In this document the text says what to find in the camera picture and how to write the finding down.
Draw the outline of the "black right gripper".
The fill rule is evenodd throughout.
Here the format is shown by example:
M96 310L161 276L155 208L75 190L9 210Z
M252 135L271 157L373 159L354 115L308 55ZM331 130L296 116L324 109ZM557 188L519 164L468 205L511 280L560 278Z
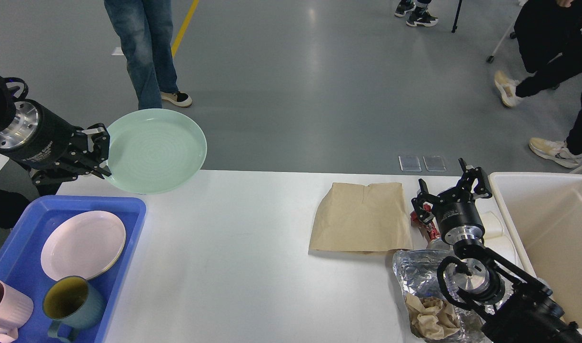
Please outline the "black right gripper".
M459 158L463 174L456 184L456 189L448 189L438 195L430 194L426 182L419 179L420 190L411 200L417 219L423 224L430 224L437 220L439 232L444 242L454 245L463 239L480 240L483 238L483 227L475 200L491 198L491 185L486 173L481 167L468 165L463 158ZM425 204L434 205L433 213L424 208Z

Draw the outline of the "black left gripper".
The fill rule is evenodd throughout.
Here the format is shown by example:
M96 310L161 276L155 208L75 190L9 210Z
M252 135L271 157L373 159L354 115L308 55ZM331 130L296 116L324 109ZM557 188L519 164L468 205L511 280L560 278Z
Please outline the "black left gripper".
M30 99L14 105L12 118L6 102L0 101L0 154L28 165L34 185L73 182L85 174L101 179L112 175L106 165L110 134L104 124L71 126Z

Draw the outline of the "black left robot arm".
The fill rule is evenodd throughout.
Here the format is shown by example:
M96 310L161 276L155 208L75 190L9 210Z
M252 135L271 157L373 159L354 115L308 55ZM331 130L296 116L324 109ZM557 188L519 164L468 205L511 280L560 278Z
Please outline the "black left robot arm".
M34 185L71 182L85 174L111 176L104 124L71 125L27 95L24 80L0 76L0 154L28 170Z

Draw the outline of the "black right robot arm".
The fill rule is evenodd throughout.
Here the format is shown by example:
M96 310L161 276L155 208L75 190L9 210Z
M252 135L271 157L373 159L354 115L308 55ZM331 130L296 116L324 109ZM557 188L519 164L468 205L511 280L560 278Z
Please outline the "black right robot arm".
M548 286L485 247L475 202L492 197L490 185L481 167L462 158L459 163L463 174L454 187L434 195L419 179L411 200L417 220L436 222L442 242L453 250L436 272L443 296L481 317L481 332L494 343L582 343L578 324L562 320Z

